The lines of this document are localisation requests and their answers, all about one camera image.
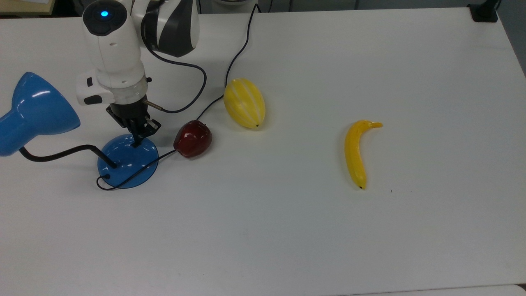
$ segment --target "apple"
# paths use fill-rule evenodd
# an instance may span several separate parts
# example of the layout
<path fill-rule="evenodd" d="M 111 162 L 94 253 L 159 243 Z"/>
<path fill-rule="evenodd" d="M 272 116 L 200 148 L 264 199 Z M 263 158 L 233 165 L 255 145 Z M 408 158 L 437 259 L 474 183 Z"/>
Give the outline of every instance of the apple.
<path fill-rule="evenodd" d="M 199 120 L 183 125 L 174 141 L 174 149 L 186 158 L 201 155 L 212 143 L 212 132 Z"/>

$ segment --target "blue lamp base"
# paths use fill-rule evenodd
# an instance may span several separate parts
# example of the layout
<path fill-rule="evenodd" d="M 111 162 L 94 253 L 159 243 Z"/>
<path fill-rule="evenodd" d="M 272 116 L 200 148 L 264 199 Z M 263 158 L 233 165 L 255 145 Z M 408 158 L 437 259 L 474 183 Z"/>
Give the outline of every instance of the blue lamp base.
<path fill-rule="evenodd" d="M 109 175 L 109 179 L 103 178 L 108 185 L 120 185 L 142 167 L 159 157 L 155 144 L 149 139 L 144 139 L 137 148 L 132 146 L 134 142 L 133 136 L 126 134 L 114 138 L 102 148 L 102 152 L 117 164 L 117 168 L 113 169 L 102 159 L 98 159 L 99 174 L 101 176 Z M 157 162 L 126 184 L 120 186 L 120 188 L 133 188 L 143 184 L 155 173 L 156 169 Z"/>

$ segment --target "black cable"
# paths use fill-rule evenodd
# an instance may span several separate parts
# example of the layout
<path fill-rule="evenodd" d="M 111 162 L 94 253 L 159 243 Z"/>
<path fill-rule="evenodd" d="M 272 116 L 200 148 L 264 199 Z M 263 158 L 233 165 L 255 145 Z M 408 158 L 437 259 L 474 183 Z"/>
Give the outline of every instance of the black cable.
<path fill-rule="evenodd" d="M 156 54 L 150 47 L 150 44 L 146 41 L 146 37 L 144 35 L 145 33 L 145 19 L 146 18 L 143 18 L 143 21 L 140 23 L 140 36 L 142 37 L 143 39 L 143 43 L 144 45 L 146 46 L 146 49 L 156 58 L 158 58 L 159 60 L 163 61 L 163 62 L 166 62 L 166 63 L 169 63 L 169 64 L 174 64 L 174 65 L 179 65 L 179 66 L 185 66 L 185 67 L 192 67 L 192 68 L 196 68 L 198 70 L 200 70 L 202 73 L 203 73 L 203 85 L 201 86 L 201 89 L 199 90 L 199 92 L 197 93 L 196 97 L 194 97 L 194 99 L 188 103 L 188 105 L 184 106 L 183 108 L 181 109 L 178 109 L 178 110 L 167 110 L 167 109 L 164 109 L 164 108 L 161 108 L 160 111 L 163 111 L 163 112 L 166 112 L 166 113 L 179 113 L 179 112 L 182 112 L 186 109 L 188 109 L 190 106 L 192 106 L 195 101 L 201 96 L 201 93 L 203 92 L 203 90 L 205 89 L 205 85 L 206 85 L 206 72 L 203 68 L 199 67 L 198 65 L 194 65 L 194 64 L 189 64 L 189 63 L 182 63 L 182 62 L 176 62 L 176 61 L 172 61 L 172 60 L 168 60 L 166 58 L 163 58 L 162 56 L 159 56 L 158 54 Z"/>
<path fill-rule="evenodd" d="M 254 16 L 254 12 L 256 11 L 256 7 L 258 8 L 258 11 L 261 13 L 261 9 L 259 9 L 259 5 L 258 4 L 255 4 L 254 5 L 254 9 L 252 9 L 252 13 L 250 14 L 250 19 L 248 20 L 248 28 L 247 28 L 247 40 L 245 41 L 245 44 L 243 45 L 243 47 L 241 48 L 241 50 L 236 54 L 236 56 L 232 59 L 232 61 L 230 62 L 230 65 L 228 65 L 228 70 L 227 70 L 227 74 L 225 76 L 225 87 L 227 86 L 228 84 L 228 74 L 230 73 L 230 69 L 232 68 L 232 65 L 234 64 L 234 61 L 237 59 L 237 57 L 243 52 L 243 50 L 245 50 L 245 47 L 247 47 L 247 44 L 248 44 L 248 39 L 249 39 L 249 36 L 250 36 L 250 24 L 252 23 L 252 17 Z M 214 105 L 217 101 L 221 100 L 223 98 L 223 96 L 220 96 L 219 98 L 215 99 L 214 101 L 212 101 L 210 104 L 208 104 L 208 106 L 206 106 L 206 108 L 201 112 L 201 114 L 197 117 L 197 120 L 199 120 L 201 118 L 201 116 L 205 113 L 205 111 L 208 110 L 208 108 L 212 107 L 212 105 Z"/>
<path fill-rule="evenodd" d="M 256 11 L 256 8 L 258 8 L 258 12 L 261 13 L 261 9 L 259 8 L 259 5 L 256 3 L 254 4 L 254 8 L 252 8 L 252 12 L 250 13 L 250 19 L 248 20 L 248 27 L 247 27 L 247 40 L 245 41 L 245 44 L 241 48 L 241 50 L 234 56 L 232 61 L 230 62 L 230 65 L 228 66 L 227 75 L 225 76 L 225 87 L 227 87 L 228 84 L 228 74 L 230 73 L 230 68 L 232 68 L 232 65 L 234 64 L 234 61 L 239 57 L 239 55 L 245 50 L 245 47 L 247 47 L 248 44 L 248 37 L 250 35 L 250 24 L 252 24 L 252 18 L 254 17 L 254 12 Z"/>
<path fill-rule="evenodd" d="M 221 100 L 222 98 L 223 98 L 223 95 L 221 95 L 219 98 L 215 99 L 213 102 L 208 104 L 208 106 L 206 106 L 206 108 L 201 112 L 201 114 L 199 114 L 196 120 L 199 120 L 199 118 L 201 118 L 201 116 L 205 113 L 205 111 L 208 110 L 208 108 L 212 107 L 212 105 L 214 105 L 217 101 Z"/>
<path fill-rule="evenodd" d="M 248 40 L 249 40 L 249 35 L 250 35 L 250 24 L 252 23 L 252 18 L 254 16 L 254 12 L 256 11 L 256 8 L 258 8 L 258 12 L 261 13 L 261 9 L 259 8 L 259 5 L 258 4 L 255 4 L 254 5 L 254 9 L 252 9 L 252 13 L 250 14 L 250 19 L 248 20 L 248 28 L 247 28 L 247 39 L 245 41 L 245 44 L 243 45 L 243 47 L 241 48 L 241 50 L 236 54 L 236 56 L 232 59 L 232 61 L 230 62 L 230 65 L 228 66 L 228 70 L 227 70 L 227 74 L 225 76 L 225 87 L 227 85 L 227 82 L 228 82 L 228 74 L 230 73 L 230 69 L 232 68 L 232 65 L 234 64 L 234 61 L 237 59 L 237 57 L 243 52 L 243 50 L 245 50 L 245 47 L 247 47 L 247 44 L 248 44 Z M 148 49 L 148 51 L 150 51 L 150 53 L 152 53 L 154 56 L 157 56 L 157 54 L 153 53 L 153 51 L 151 50 L 151 48 L 149 48 L 148 46 L 148 43 L 146 42 L 145 40 L 145 37 L 144 37 L 144 19 L 143 21 L 141 22 L 141 37 L 143 38 L 143 42 L 144 44 L 146 45 L 146 48 Z M 203 88 L 204 88 L 204 84 L 203 84 L 203 87 L 201 88 L 201 91 L 199 91 L 199 94 L 197 95 L 197 97 L 188 105 L 186 106 L 185 108 L 183 108 L 181 111 L 185 110 L 186 108 L 190 107 L 194 102 L 195 100 L 199 97 L 199 95 L 201 94 L 201 92 L 203 91 Z M 219 98 L 215 99 L 214 101 L 212 101 L 210 104 L 208 104 L 208 106 L 201 112 L 201 114 L 197 117 L 197 120 L 199 120 L 201 118 L 201 116 L 212 106 L 214 105 L 217 101 L 221 100 L 223 98 L 223 96 L 220 96 Z M 110 187 L 110 188 L 104 188 L 102 187 L 100 184 L 99 184 L 99 180 L 100 179 L 107 179 L 109 178 L 110 176 L 109 175 L 104 175 L 104 176 L 99 176 L 96 180 L 96 183 L 97 183 L 97 186 L 102 189 L 102 190 L 105 190 L 105 191 L 110 191 L 110 190 L 114 190 L 114 189 L 117 189 L 121 186 L 123 186 L 124 184 L 128 183 L 130 180 L 132 180 L 133 178 L 135 178 L 136 176 L 138 176 L 139 174 L 141 174 L 141 172 L 143 172 L 145 169 L 147 169 L 148 167 L 150 167 L 152 164 L 154 164 L 156 161 L 159 161 L 167 156 L 169 156 L 170 154 L 176 152 L 176 150 L 172 150 L 160 157 L 158 157 L 157 159 L 153 160 L 152 162 L 148 163 L 146 166 L 142 167 L 140 170 L 138 170 L 136 173 L 134 173 L 133 175 L 131 175 L 129 178 L 127 178 L 126 180 L 124 180 L 121 184 L 117 185 L 117 186 L 113 186 L 113 187 Z"/>
<path fill-rule="evenodd" d="M 100 159 L 102 159 L 104 162 L 106 162 L 109 166 L 111 166 L 114 169 L 117 168 L 117 165 L 115 164 L 115 162 L 113 162 L 111 159 L 109 159 L 109 157 L 106 154 L 104 154 L 101 150 L 99 150 L 99 148 L 97 148 L 96 146 L 93 146 L 93 145 L 81 145 L 81 146 L 73 147 L 71 149 L 68 149 L 68 150 L 65 150 L 65 151 L 53 154 L 53 155 L 48 155 L 48 156 L 34 156 L 31 153 L 29 153 L 29 151 L 26 149 L 26 147 L 23 147 L 23 146 L 18 151 L 25 158 L 27 158 L 27 159 L 29 159 L 31 161 L 34 161 L 34 162 L 48 162 L 48 161 L 57 160 L 57 159 L 65 157 L 65 156 L 71 155 L 73 153 L 77 153 L 77 152 L 84 151 L 84 150 L 91 150 L 91 151 L 93 151 L 93 153 L 97 154 L 97 156 Z"/>
<path fill-rule="evenodd" d="M 161 159 L 163 159 L 163 158 L 169 156 L 170 154 L 172 154 L 172 153 L 174 153 L 174 152 L 177 152 L 177 150 L 172 150 L 172 151 L 170 151 L 170 152 L 168 152 L 168 153 L 165 153 L 165 154 L 159 156 L 158 158 L 152 160 L 150 163 L 148 163 L 147 165 L 141 167 L 140 170 L 138 170 L 137 172 L 135 172 L 135 174 L 131 175 L 129 178 L 127 178 L 126 180 L 122 181 L 122 182 L 121 182 L 119 185 L 117 185 L 117 186 L 113 186 L 113 187 L 111 187 L 111 188 L 104 188 L 104 187 L 102 187 L 102 186 L 99 184 L 98 181 L 99 181 L 100 179 L 109 179 L 109 178 L 110 178 L 110 176 L 109 176 L 108 174 L 106 174 L 106 175 L 104 175 L 104 176 L 100 176 L 100 177 L 97 178 L 97 181 L 96 181 L 97 186 L 98 186 L 100 189 L 105 190 L 105 191 L 110 191 L 110 190 L 113 190 L 113 189 L 120 188 L 121 186 L 123 186 L 124 184 L 128 183 L 128 182 L 131 181 L 133 178 L 135 178 L 136 176 L 138 176 L 139 174 L 141 174 L 145 169 L 149 168 L 152 164 L 154 164 L 155 162 L 160 161 Z"/>

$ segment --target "banana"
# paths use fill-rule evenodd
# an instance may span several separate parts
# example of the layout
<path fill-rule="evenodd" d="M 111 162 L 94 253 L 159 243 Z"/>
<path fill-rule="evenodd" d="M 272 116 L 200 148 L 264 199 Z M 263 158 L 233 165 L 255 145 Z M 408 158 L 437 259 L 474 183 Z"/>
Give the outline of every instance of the banana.
<path fill-rule="evenodd" d="M 363 167 L 363 161 L 360 155 L 360 138 L 362 133 L 369 129 L 382 126 L 383 124 L 381 122 L 360 120 L 351 126 L 345 136 L 344 151 L 347 169 L 355 184 L 363 190 L 366 188 L 367 175 L 365 174 L 365 168 Z"/>

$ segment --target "striped melon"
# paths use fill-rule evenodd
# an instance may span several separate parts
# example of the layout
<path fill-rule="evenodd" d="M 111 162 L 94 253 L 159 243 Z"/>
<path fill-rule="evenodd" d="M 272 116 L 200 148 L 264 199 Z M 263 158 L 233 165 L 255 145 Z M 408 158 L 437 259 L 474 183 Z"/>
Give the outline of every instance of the striped melon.
<path fill-rule="evenodd" d="M 245 78 L 230 81 L 223 101 L 230 117 L 244 127 L 254 129 L 265 118 L 263 96 L 254 83 Z"/>

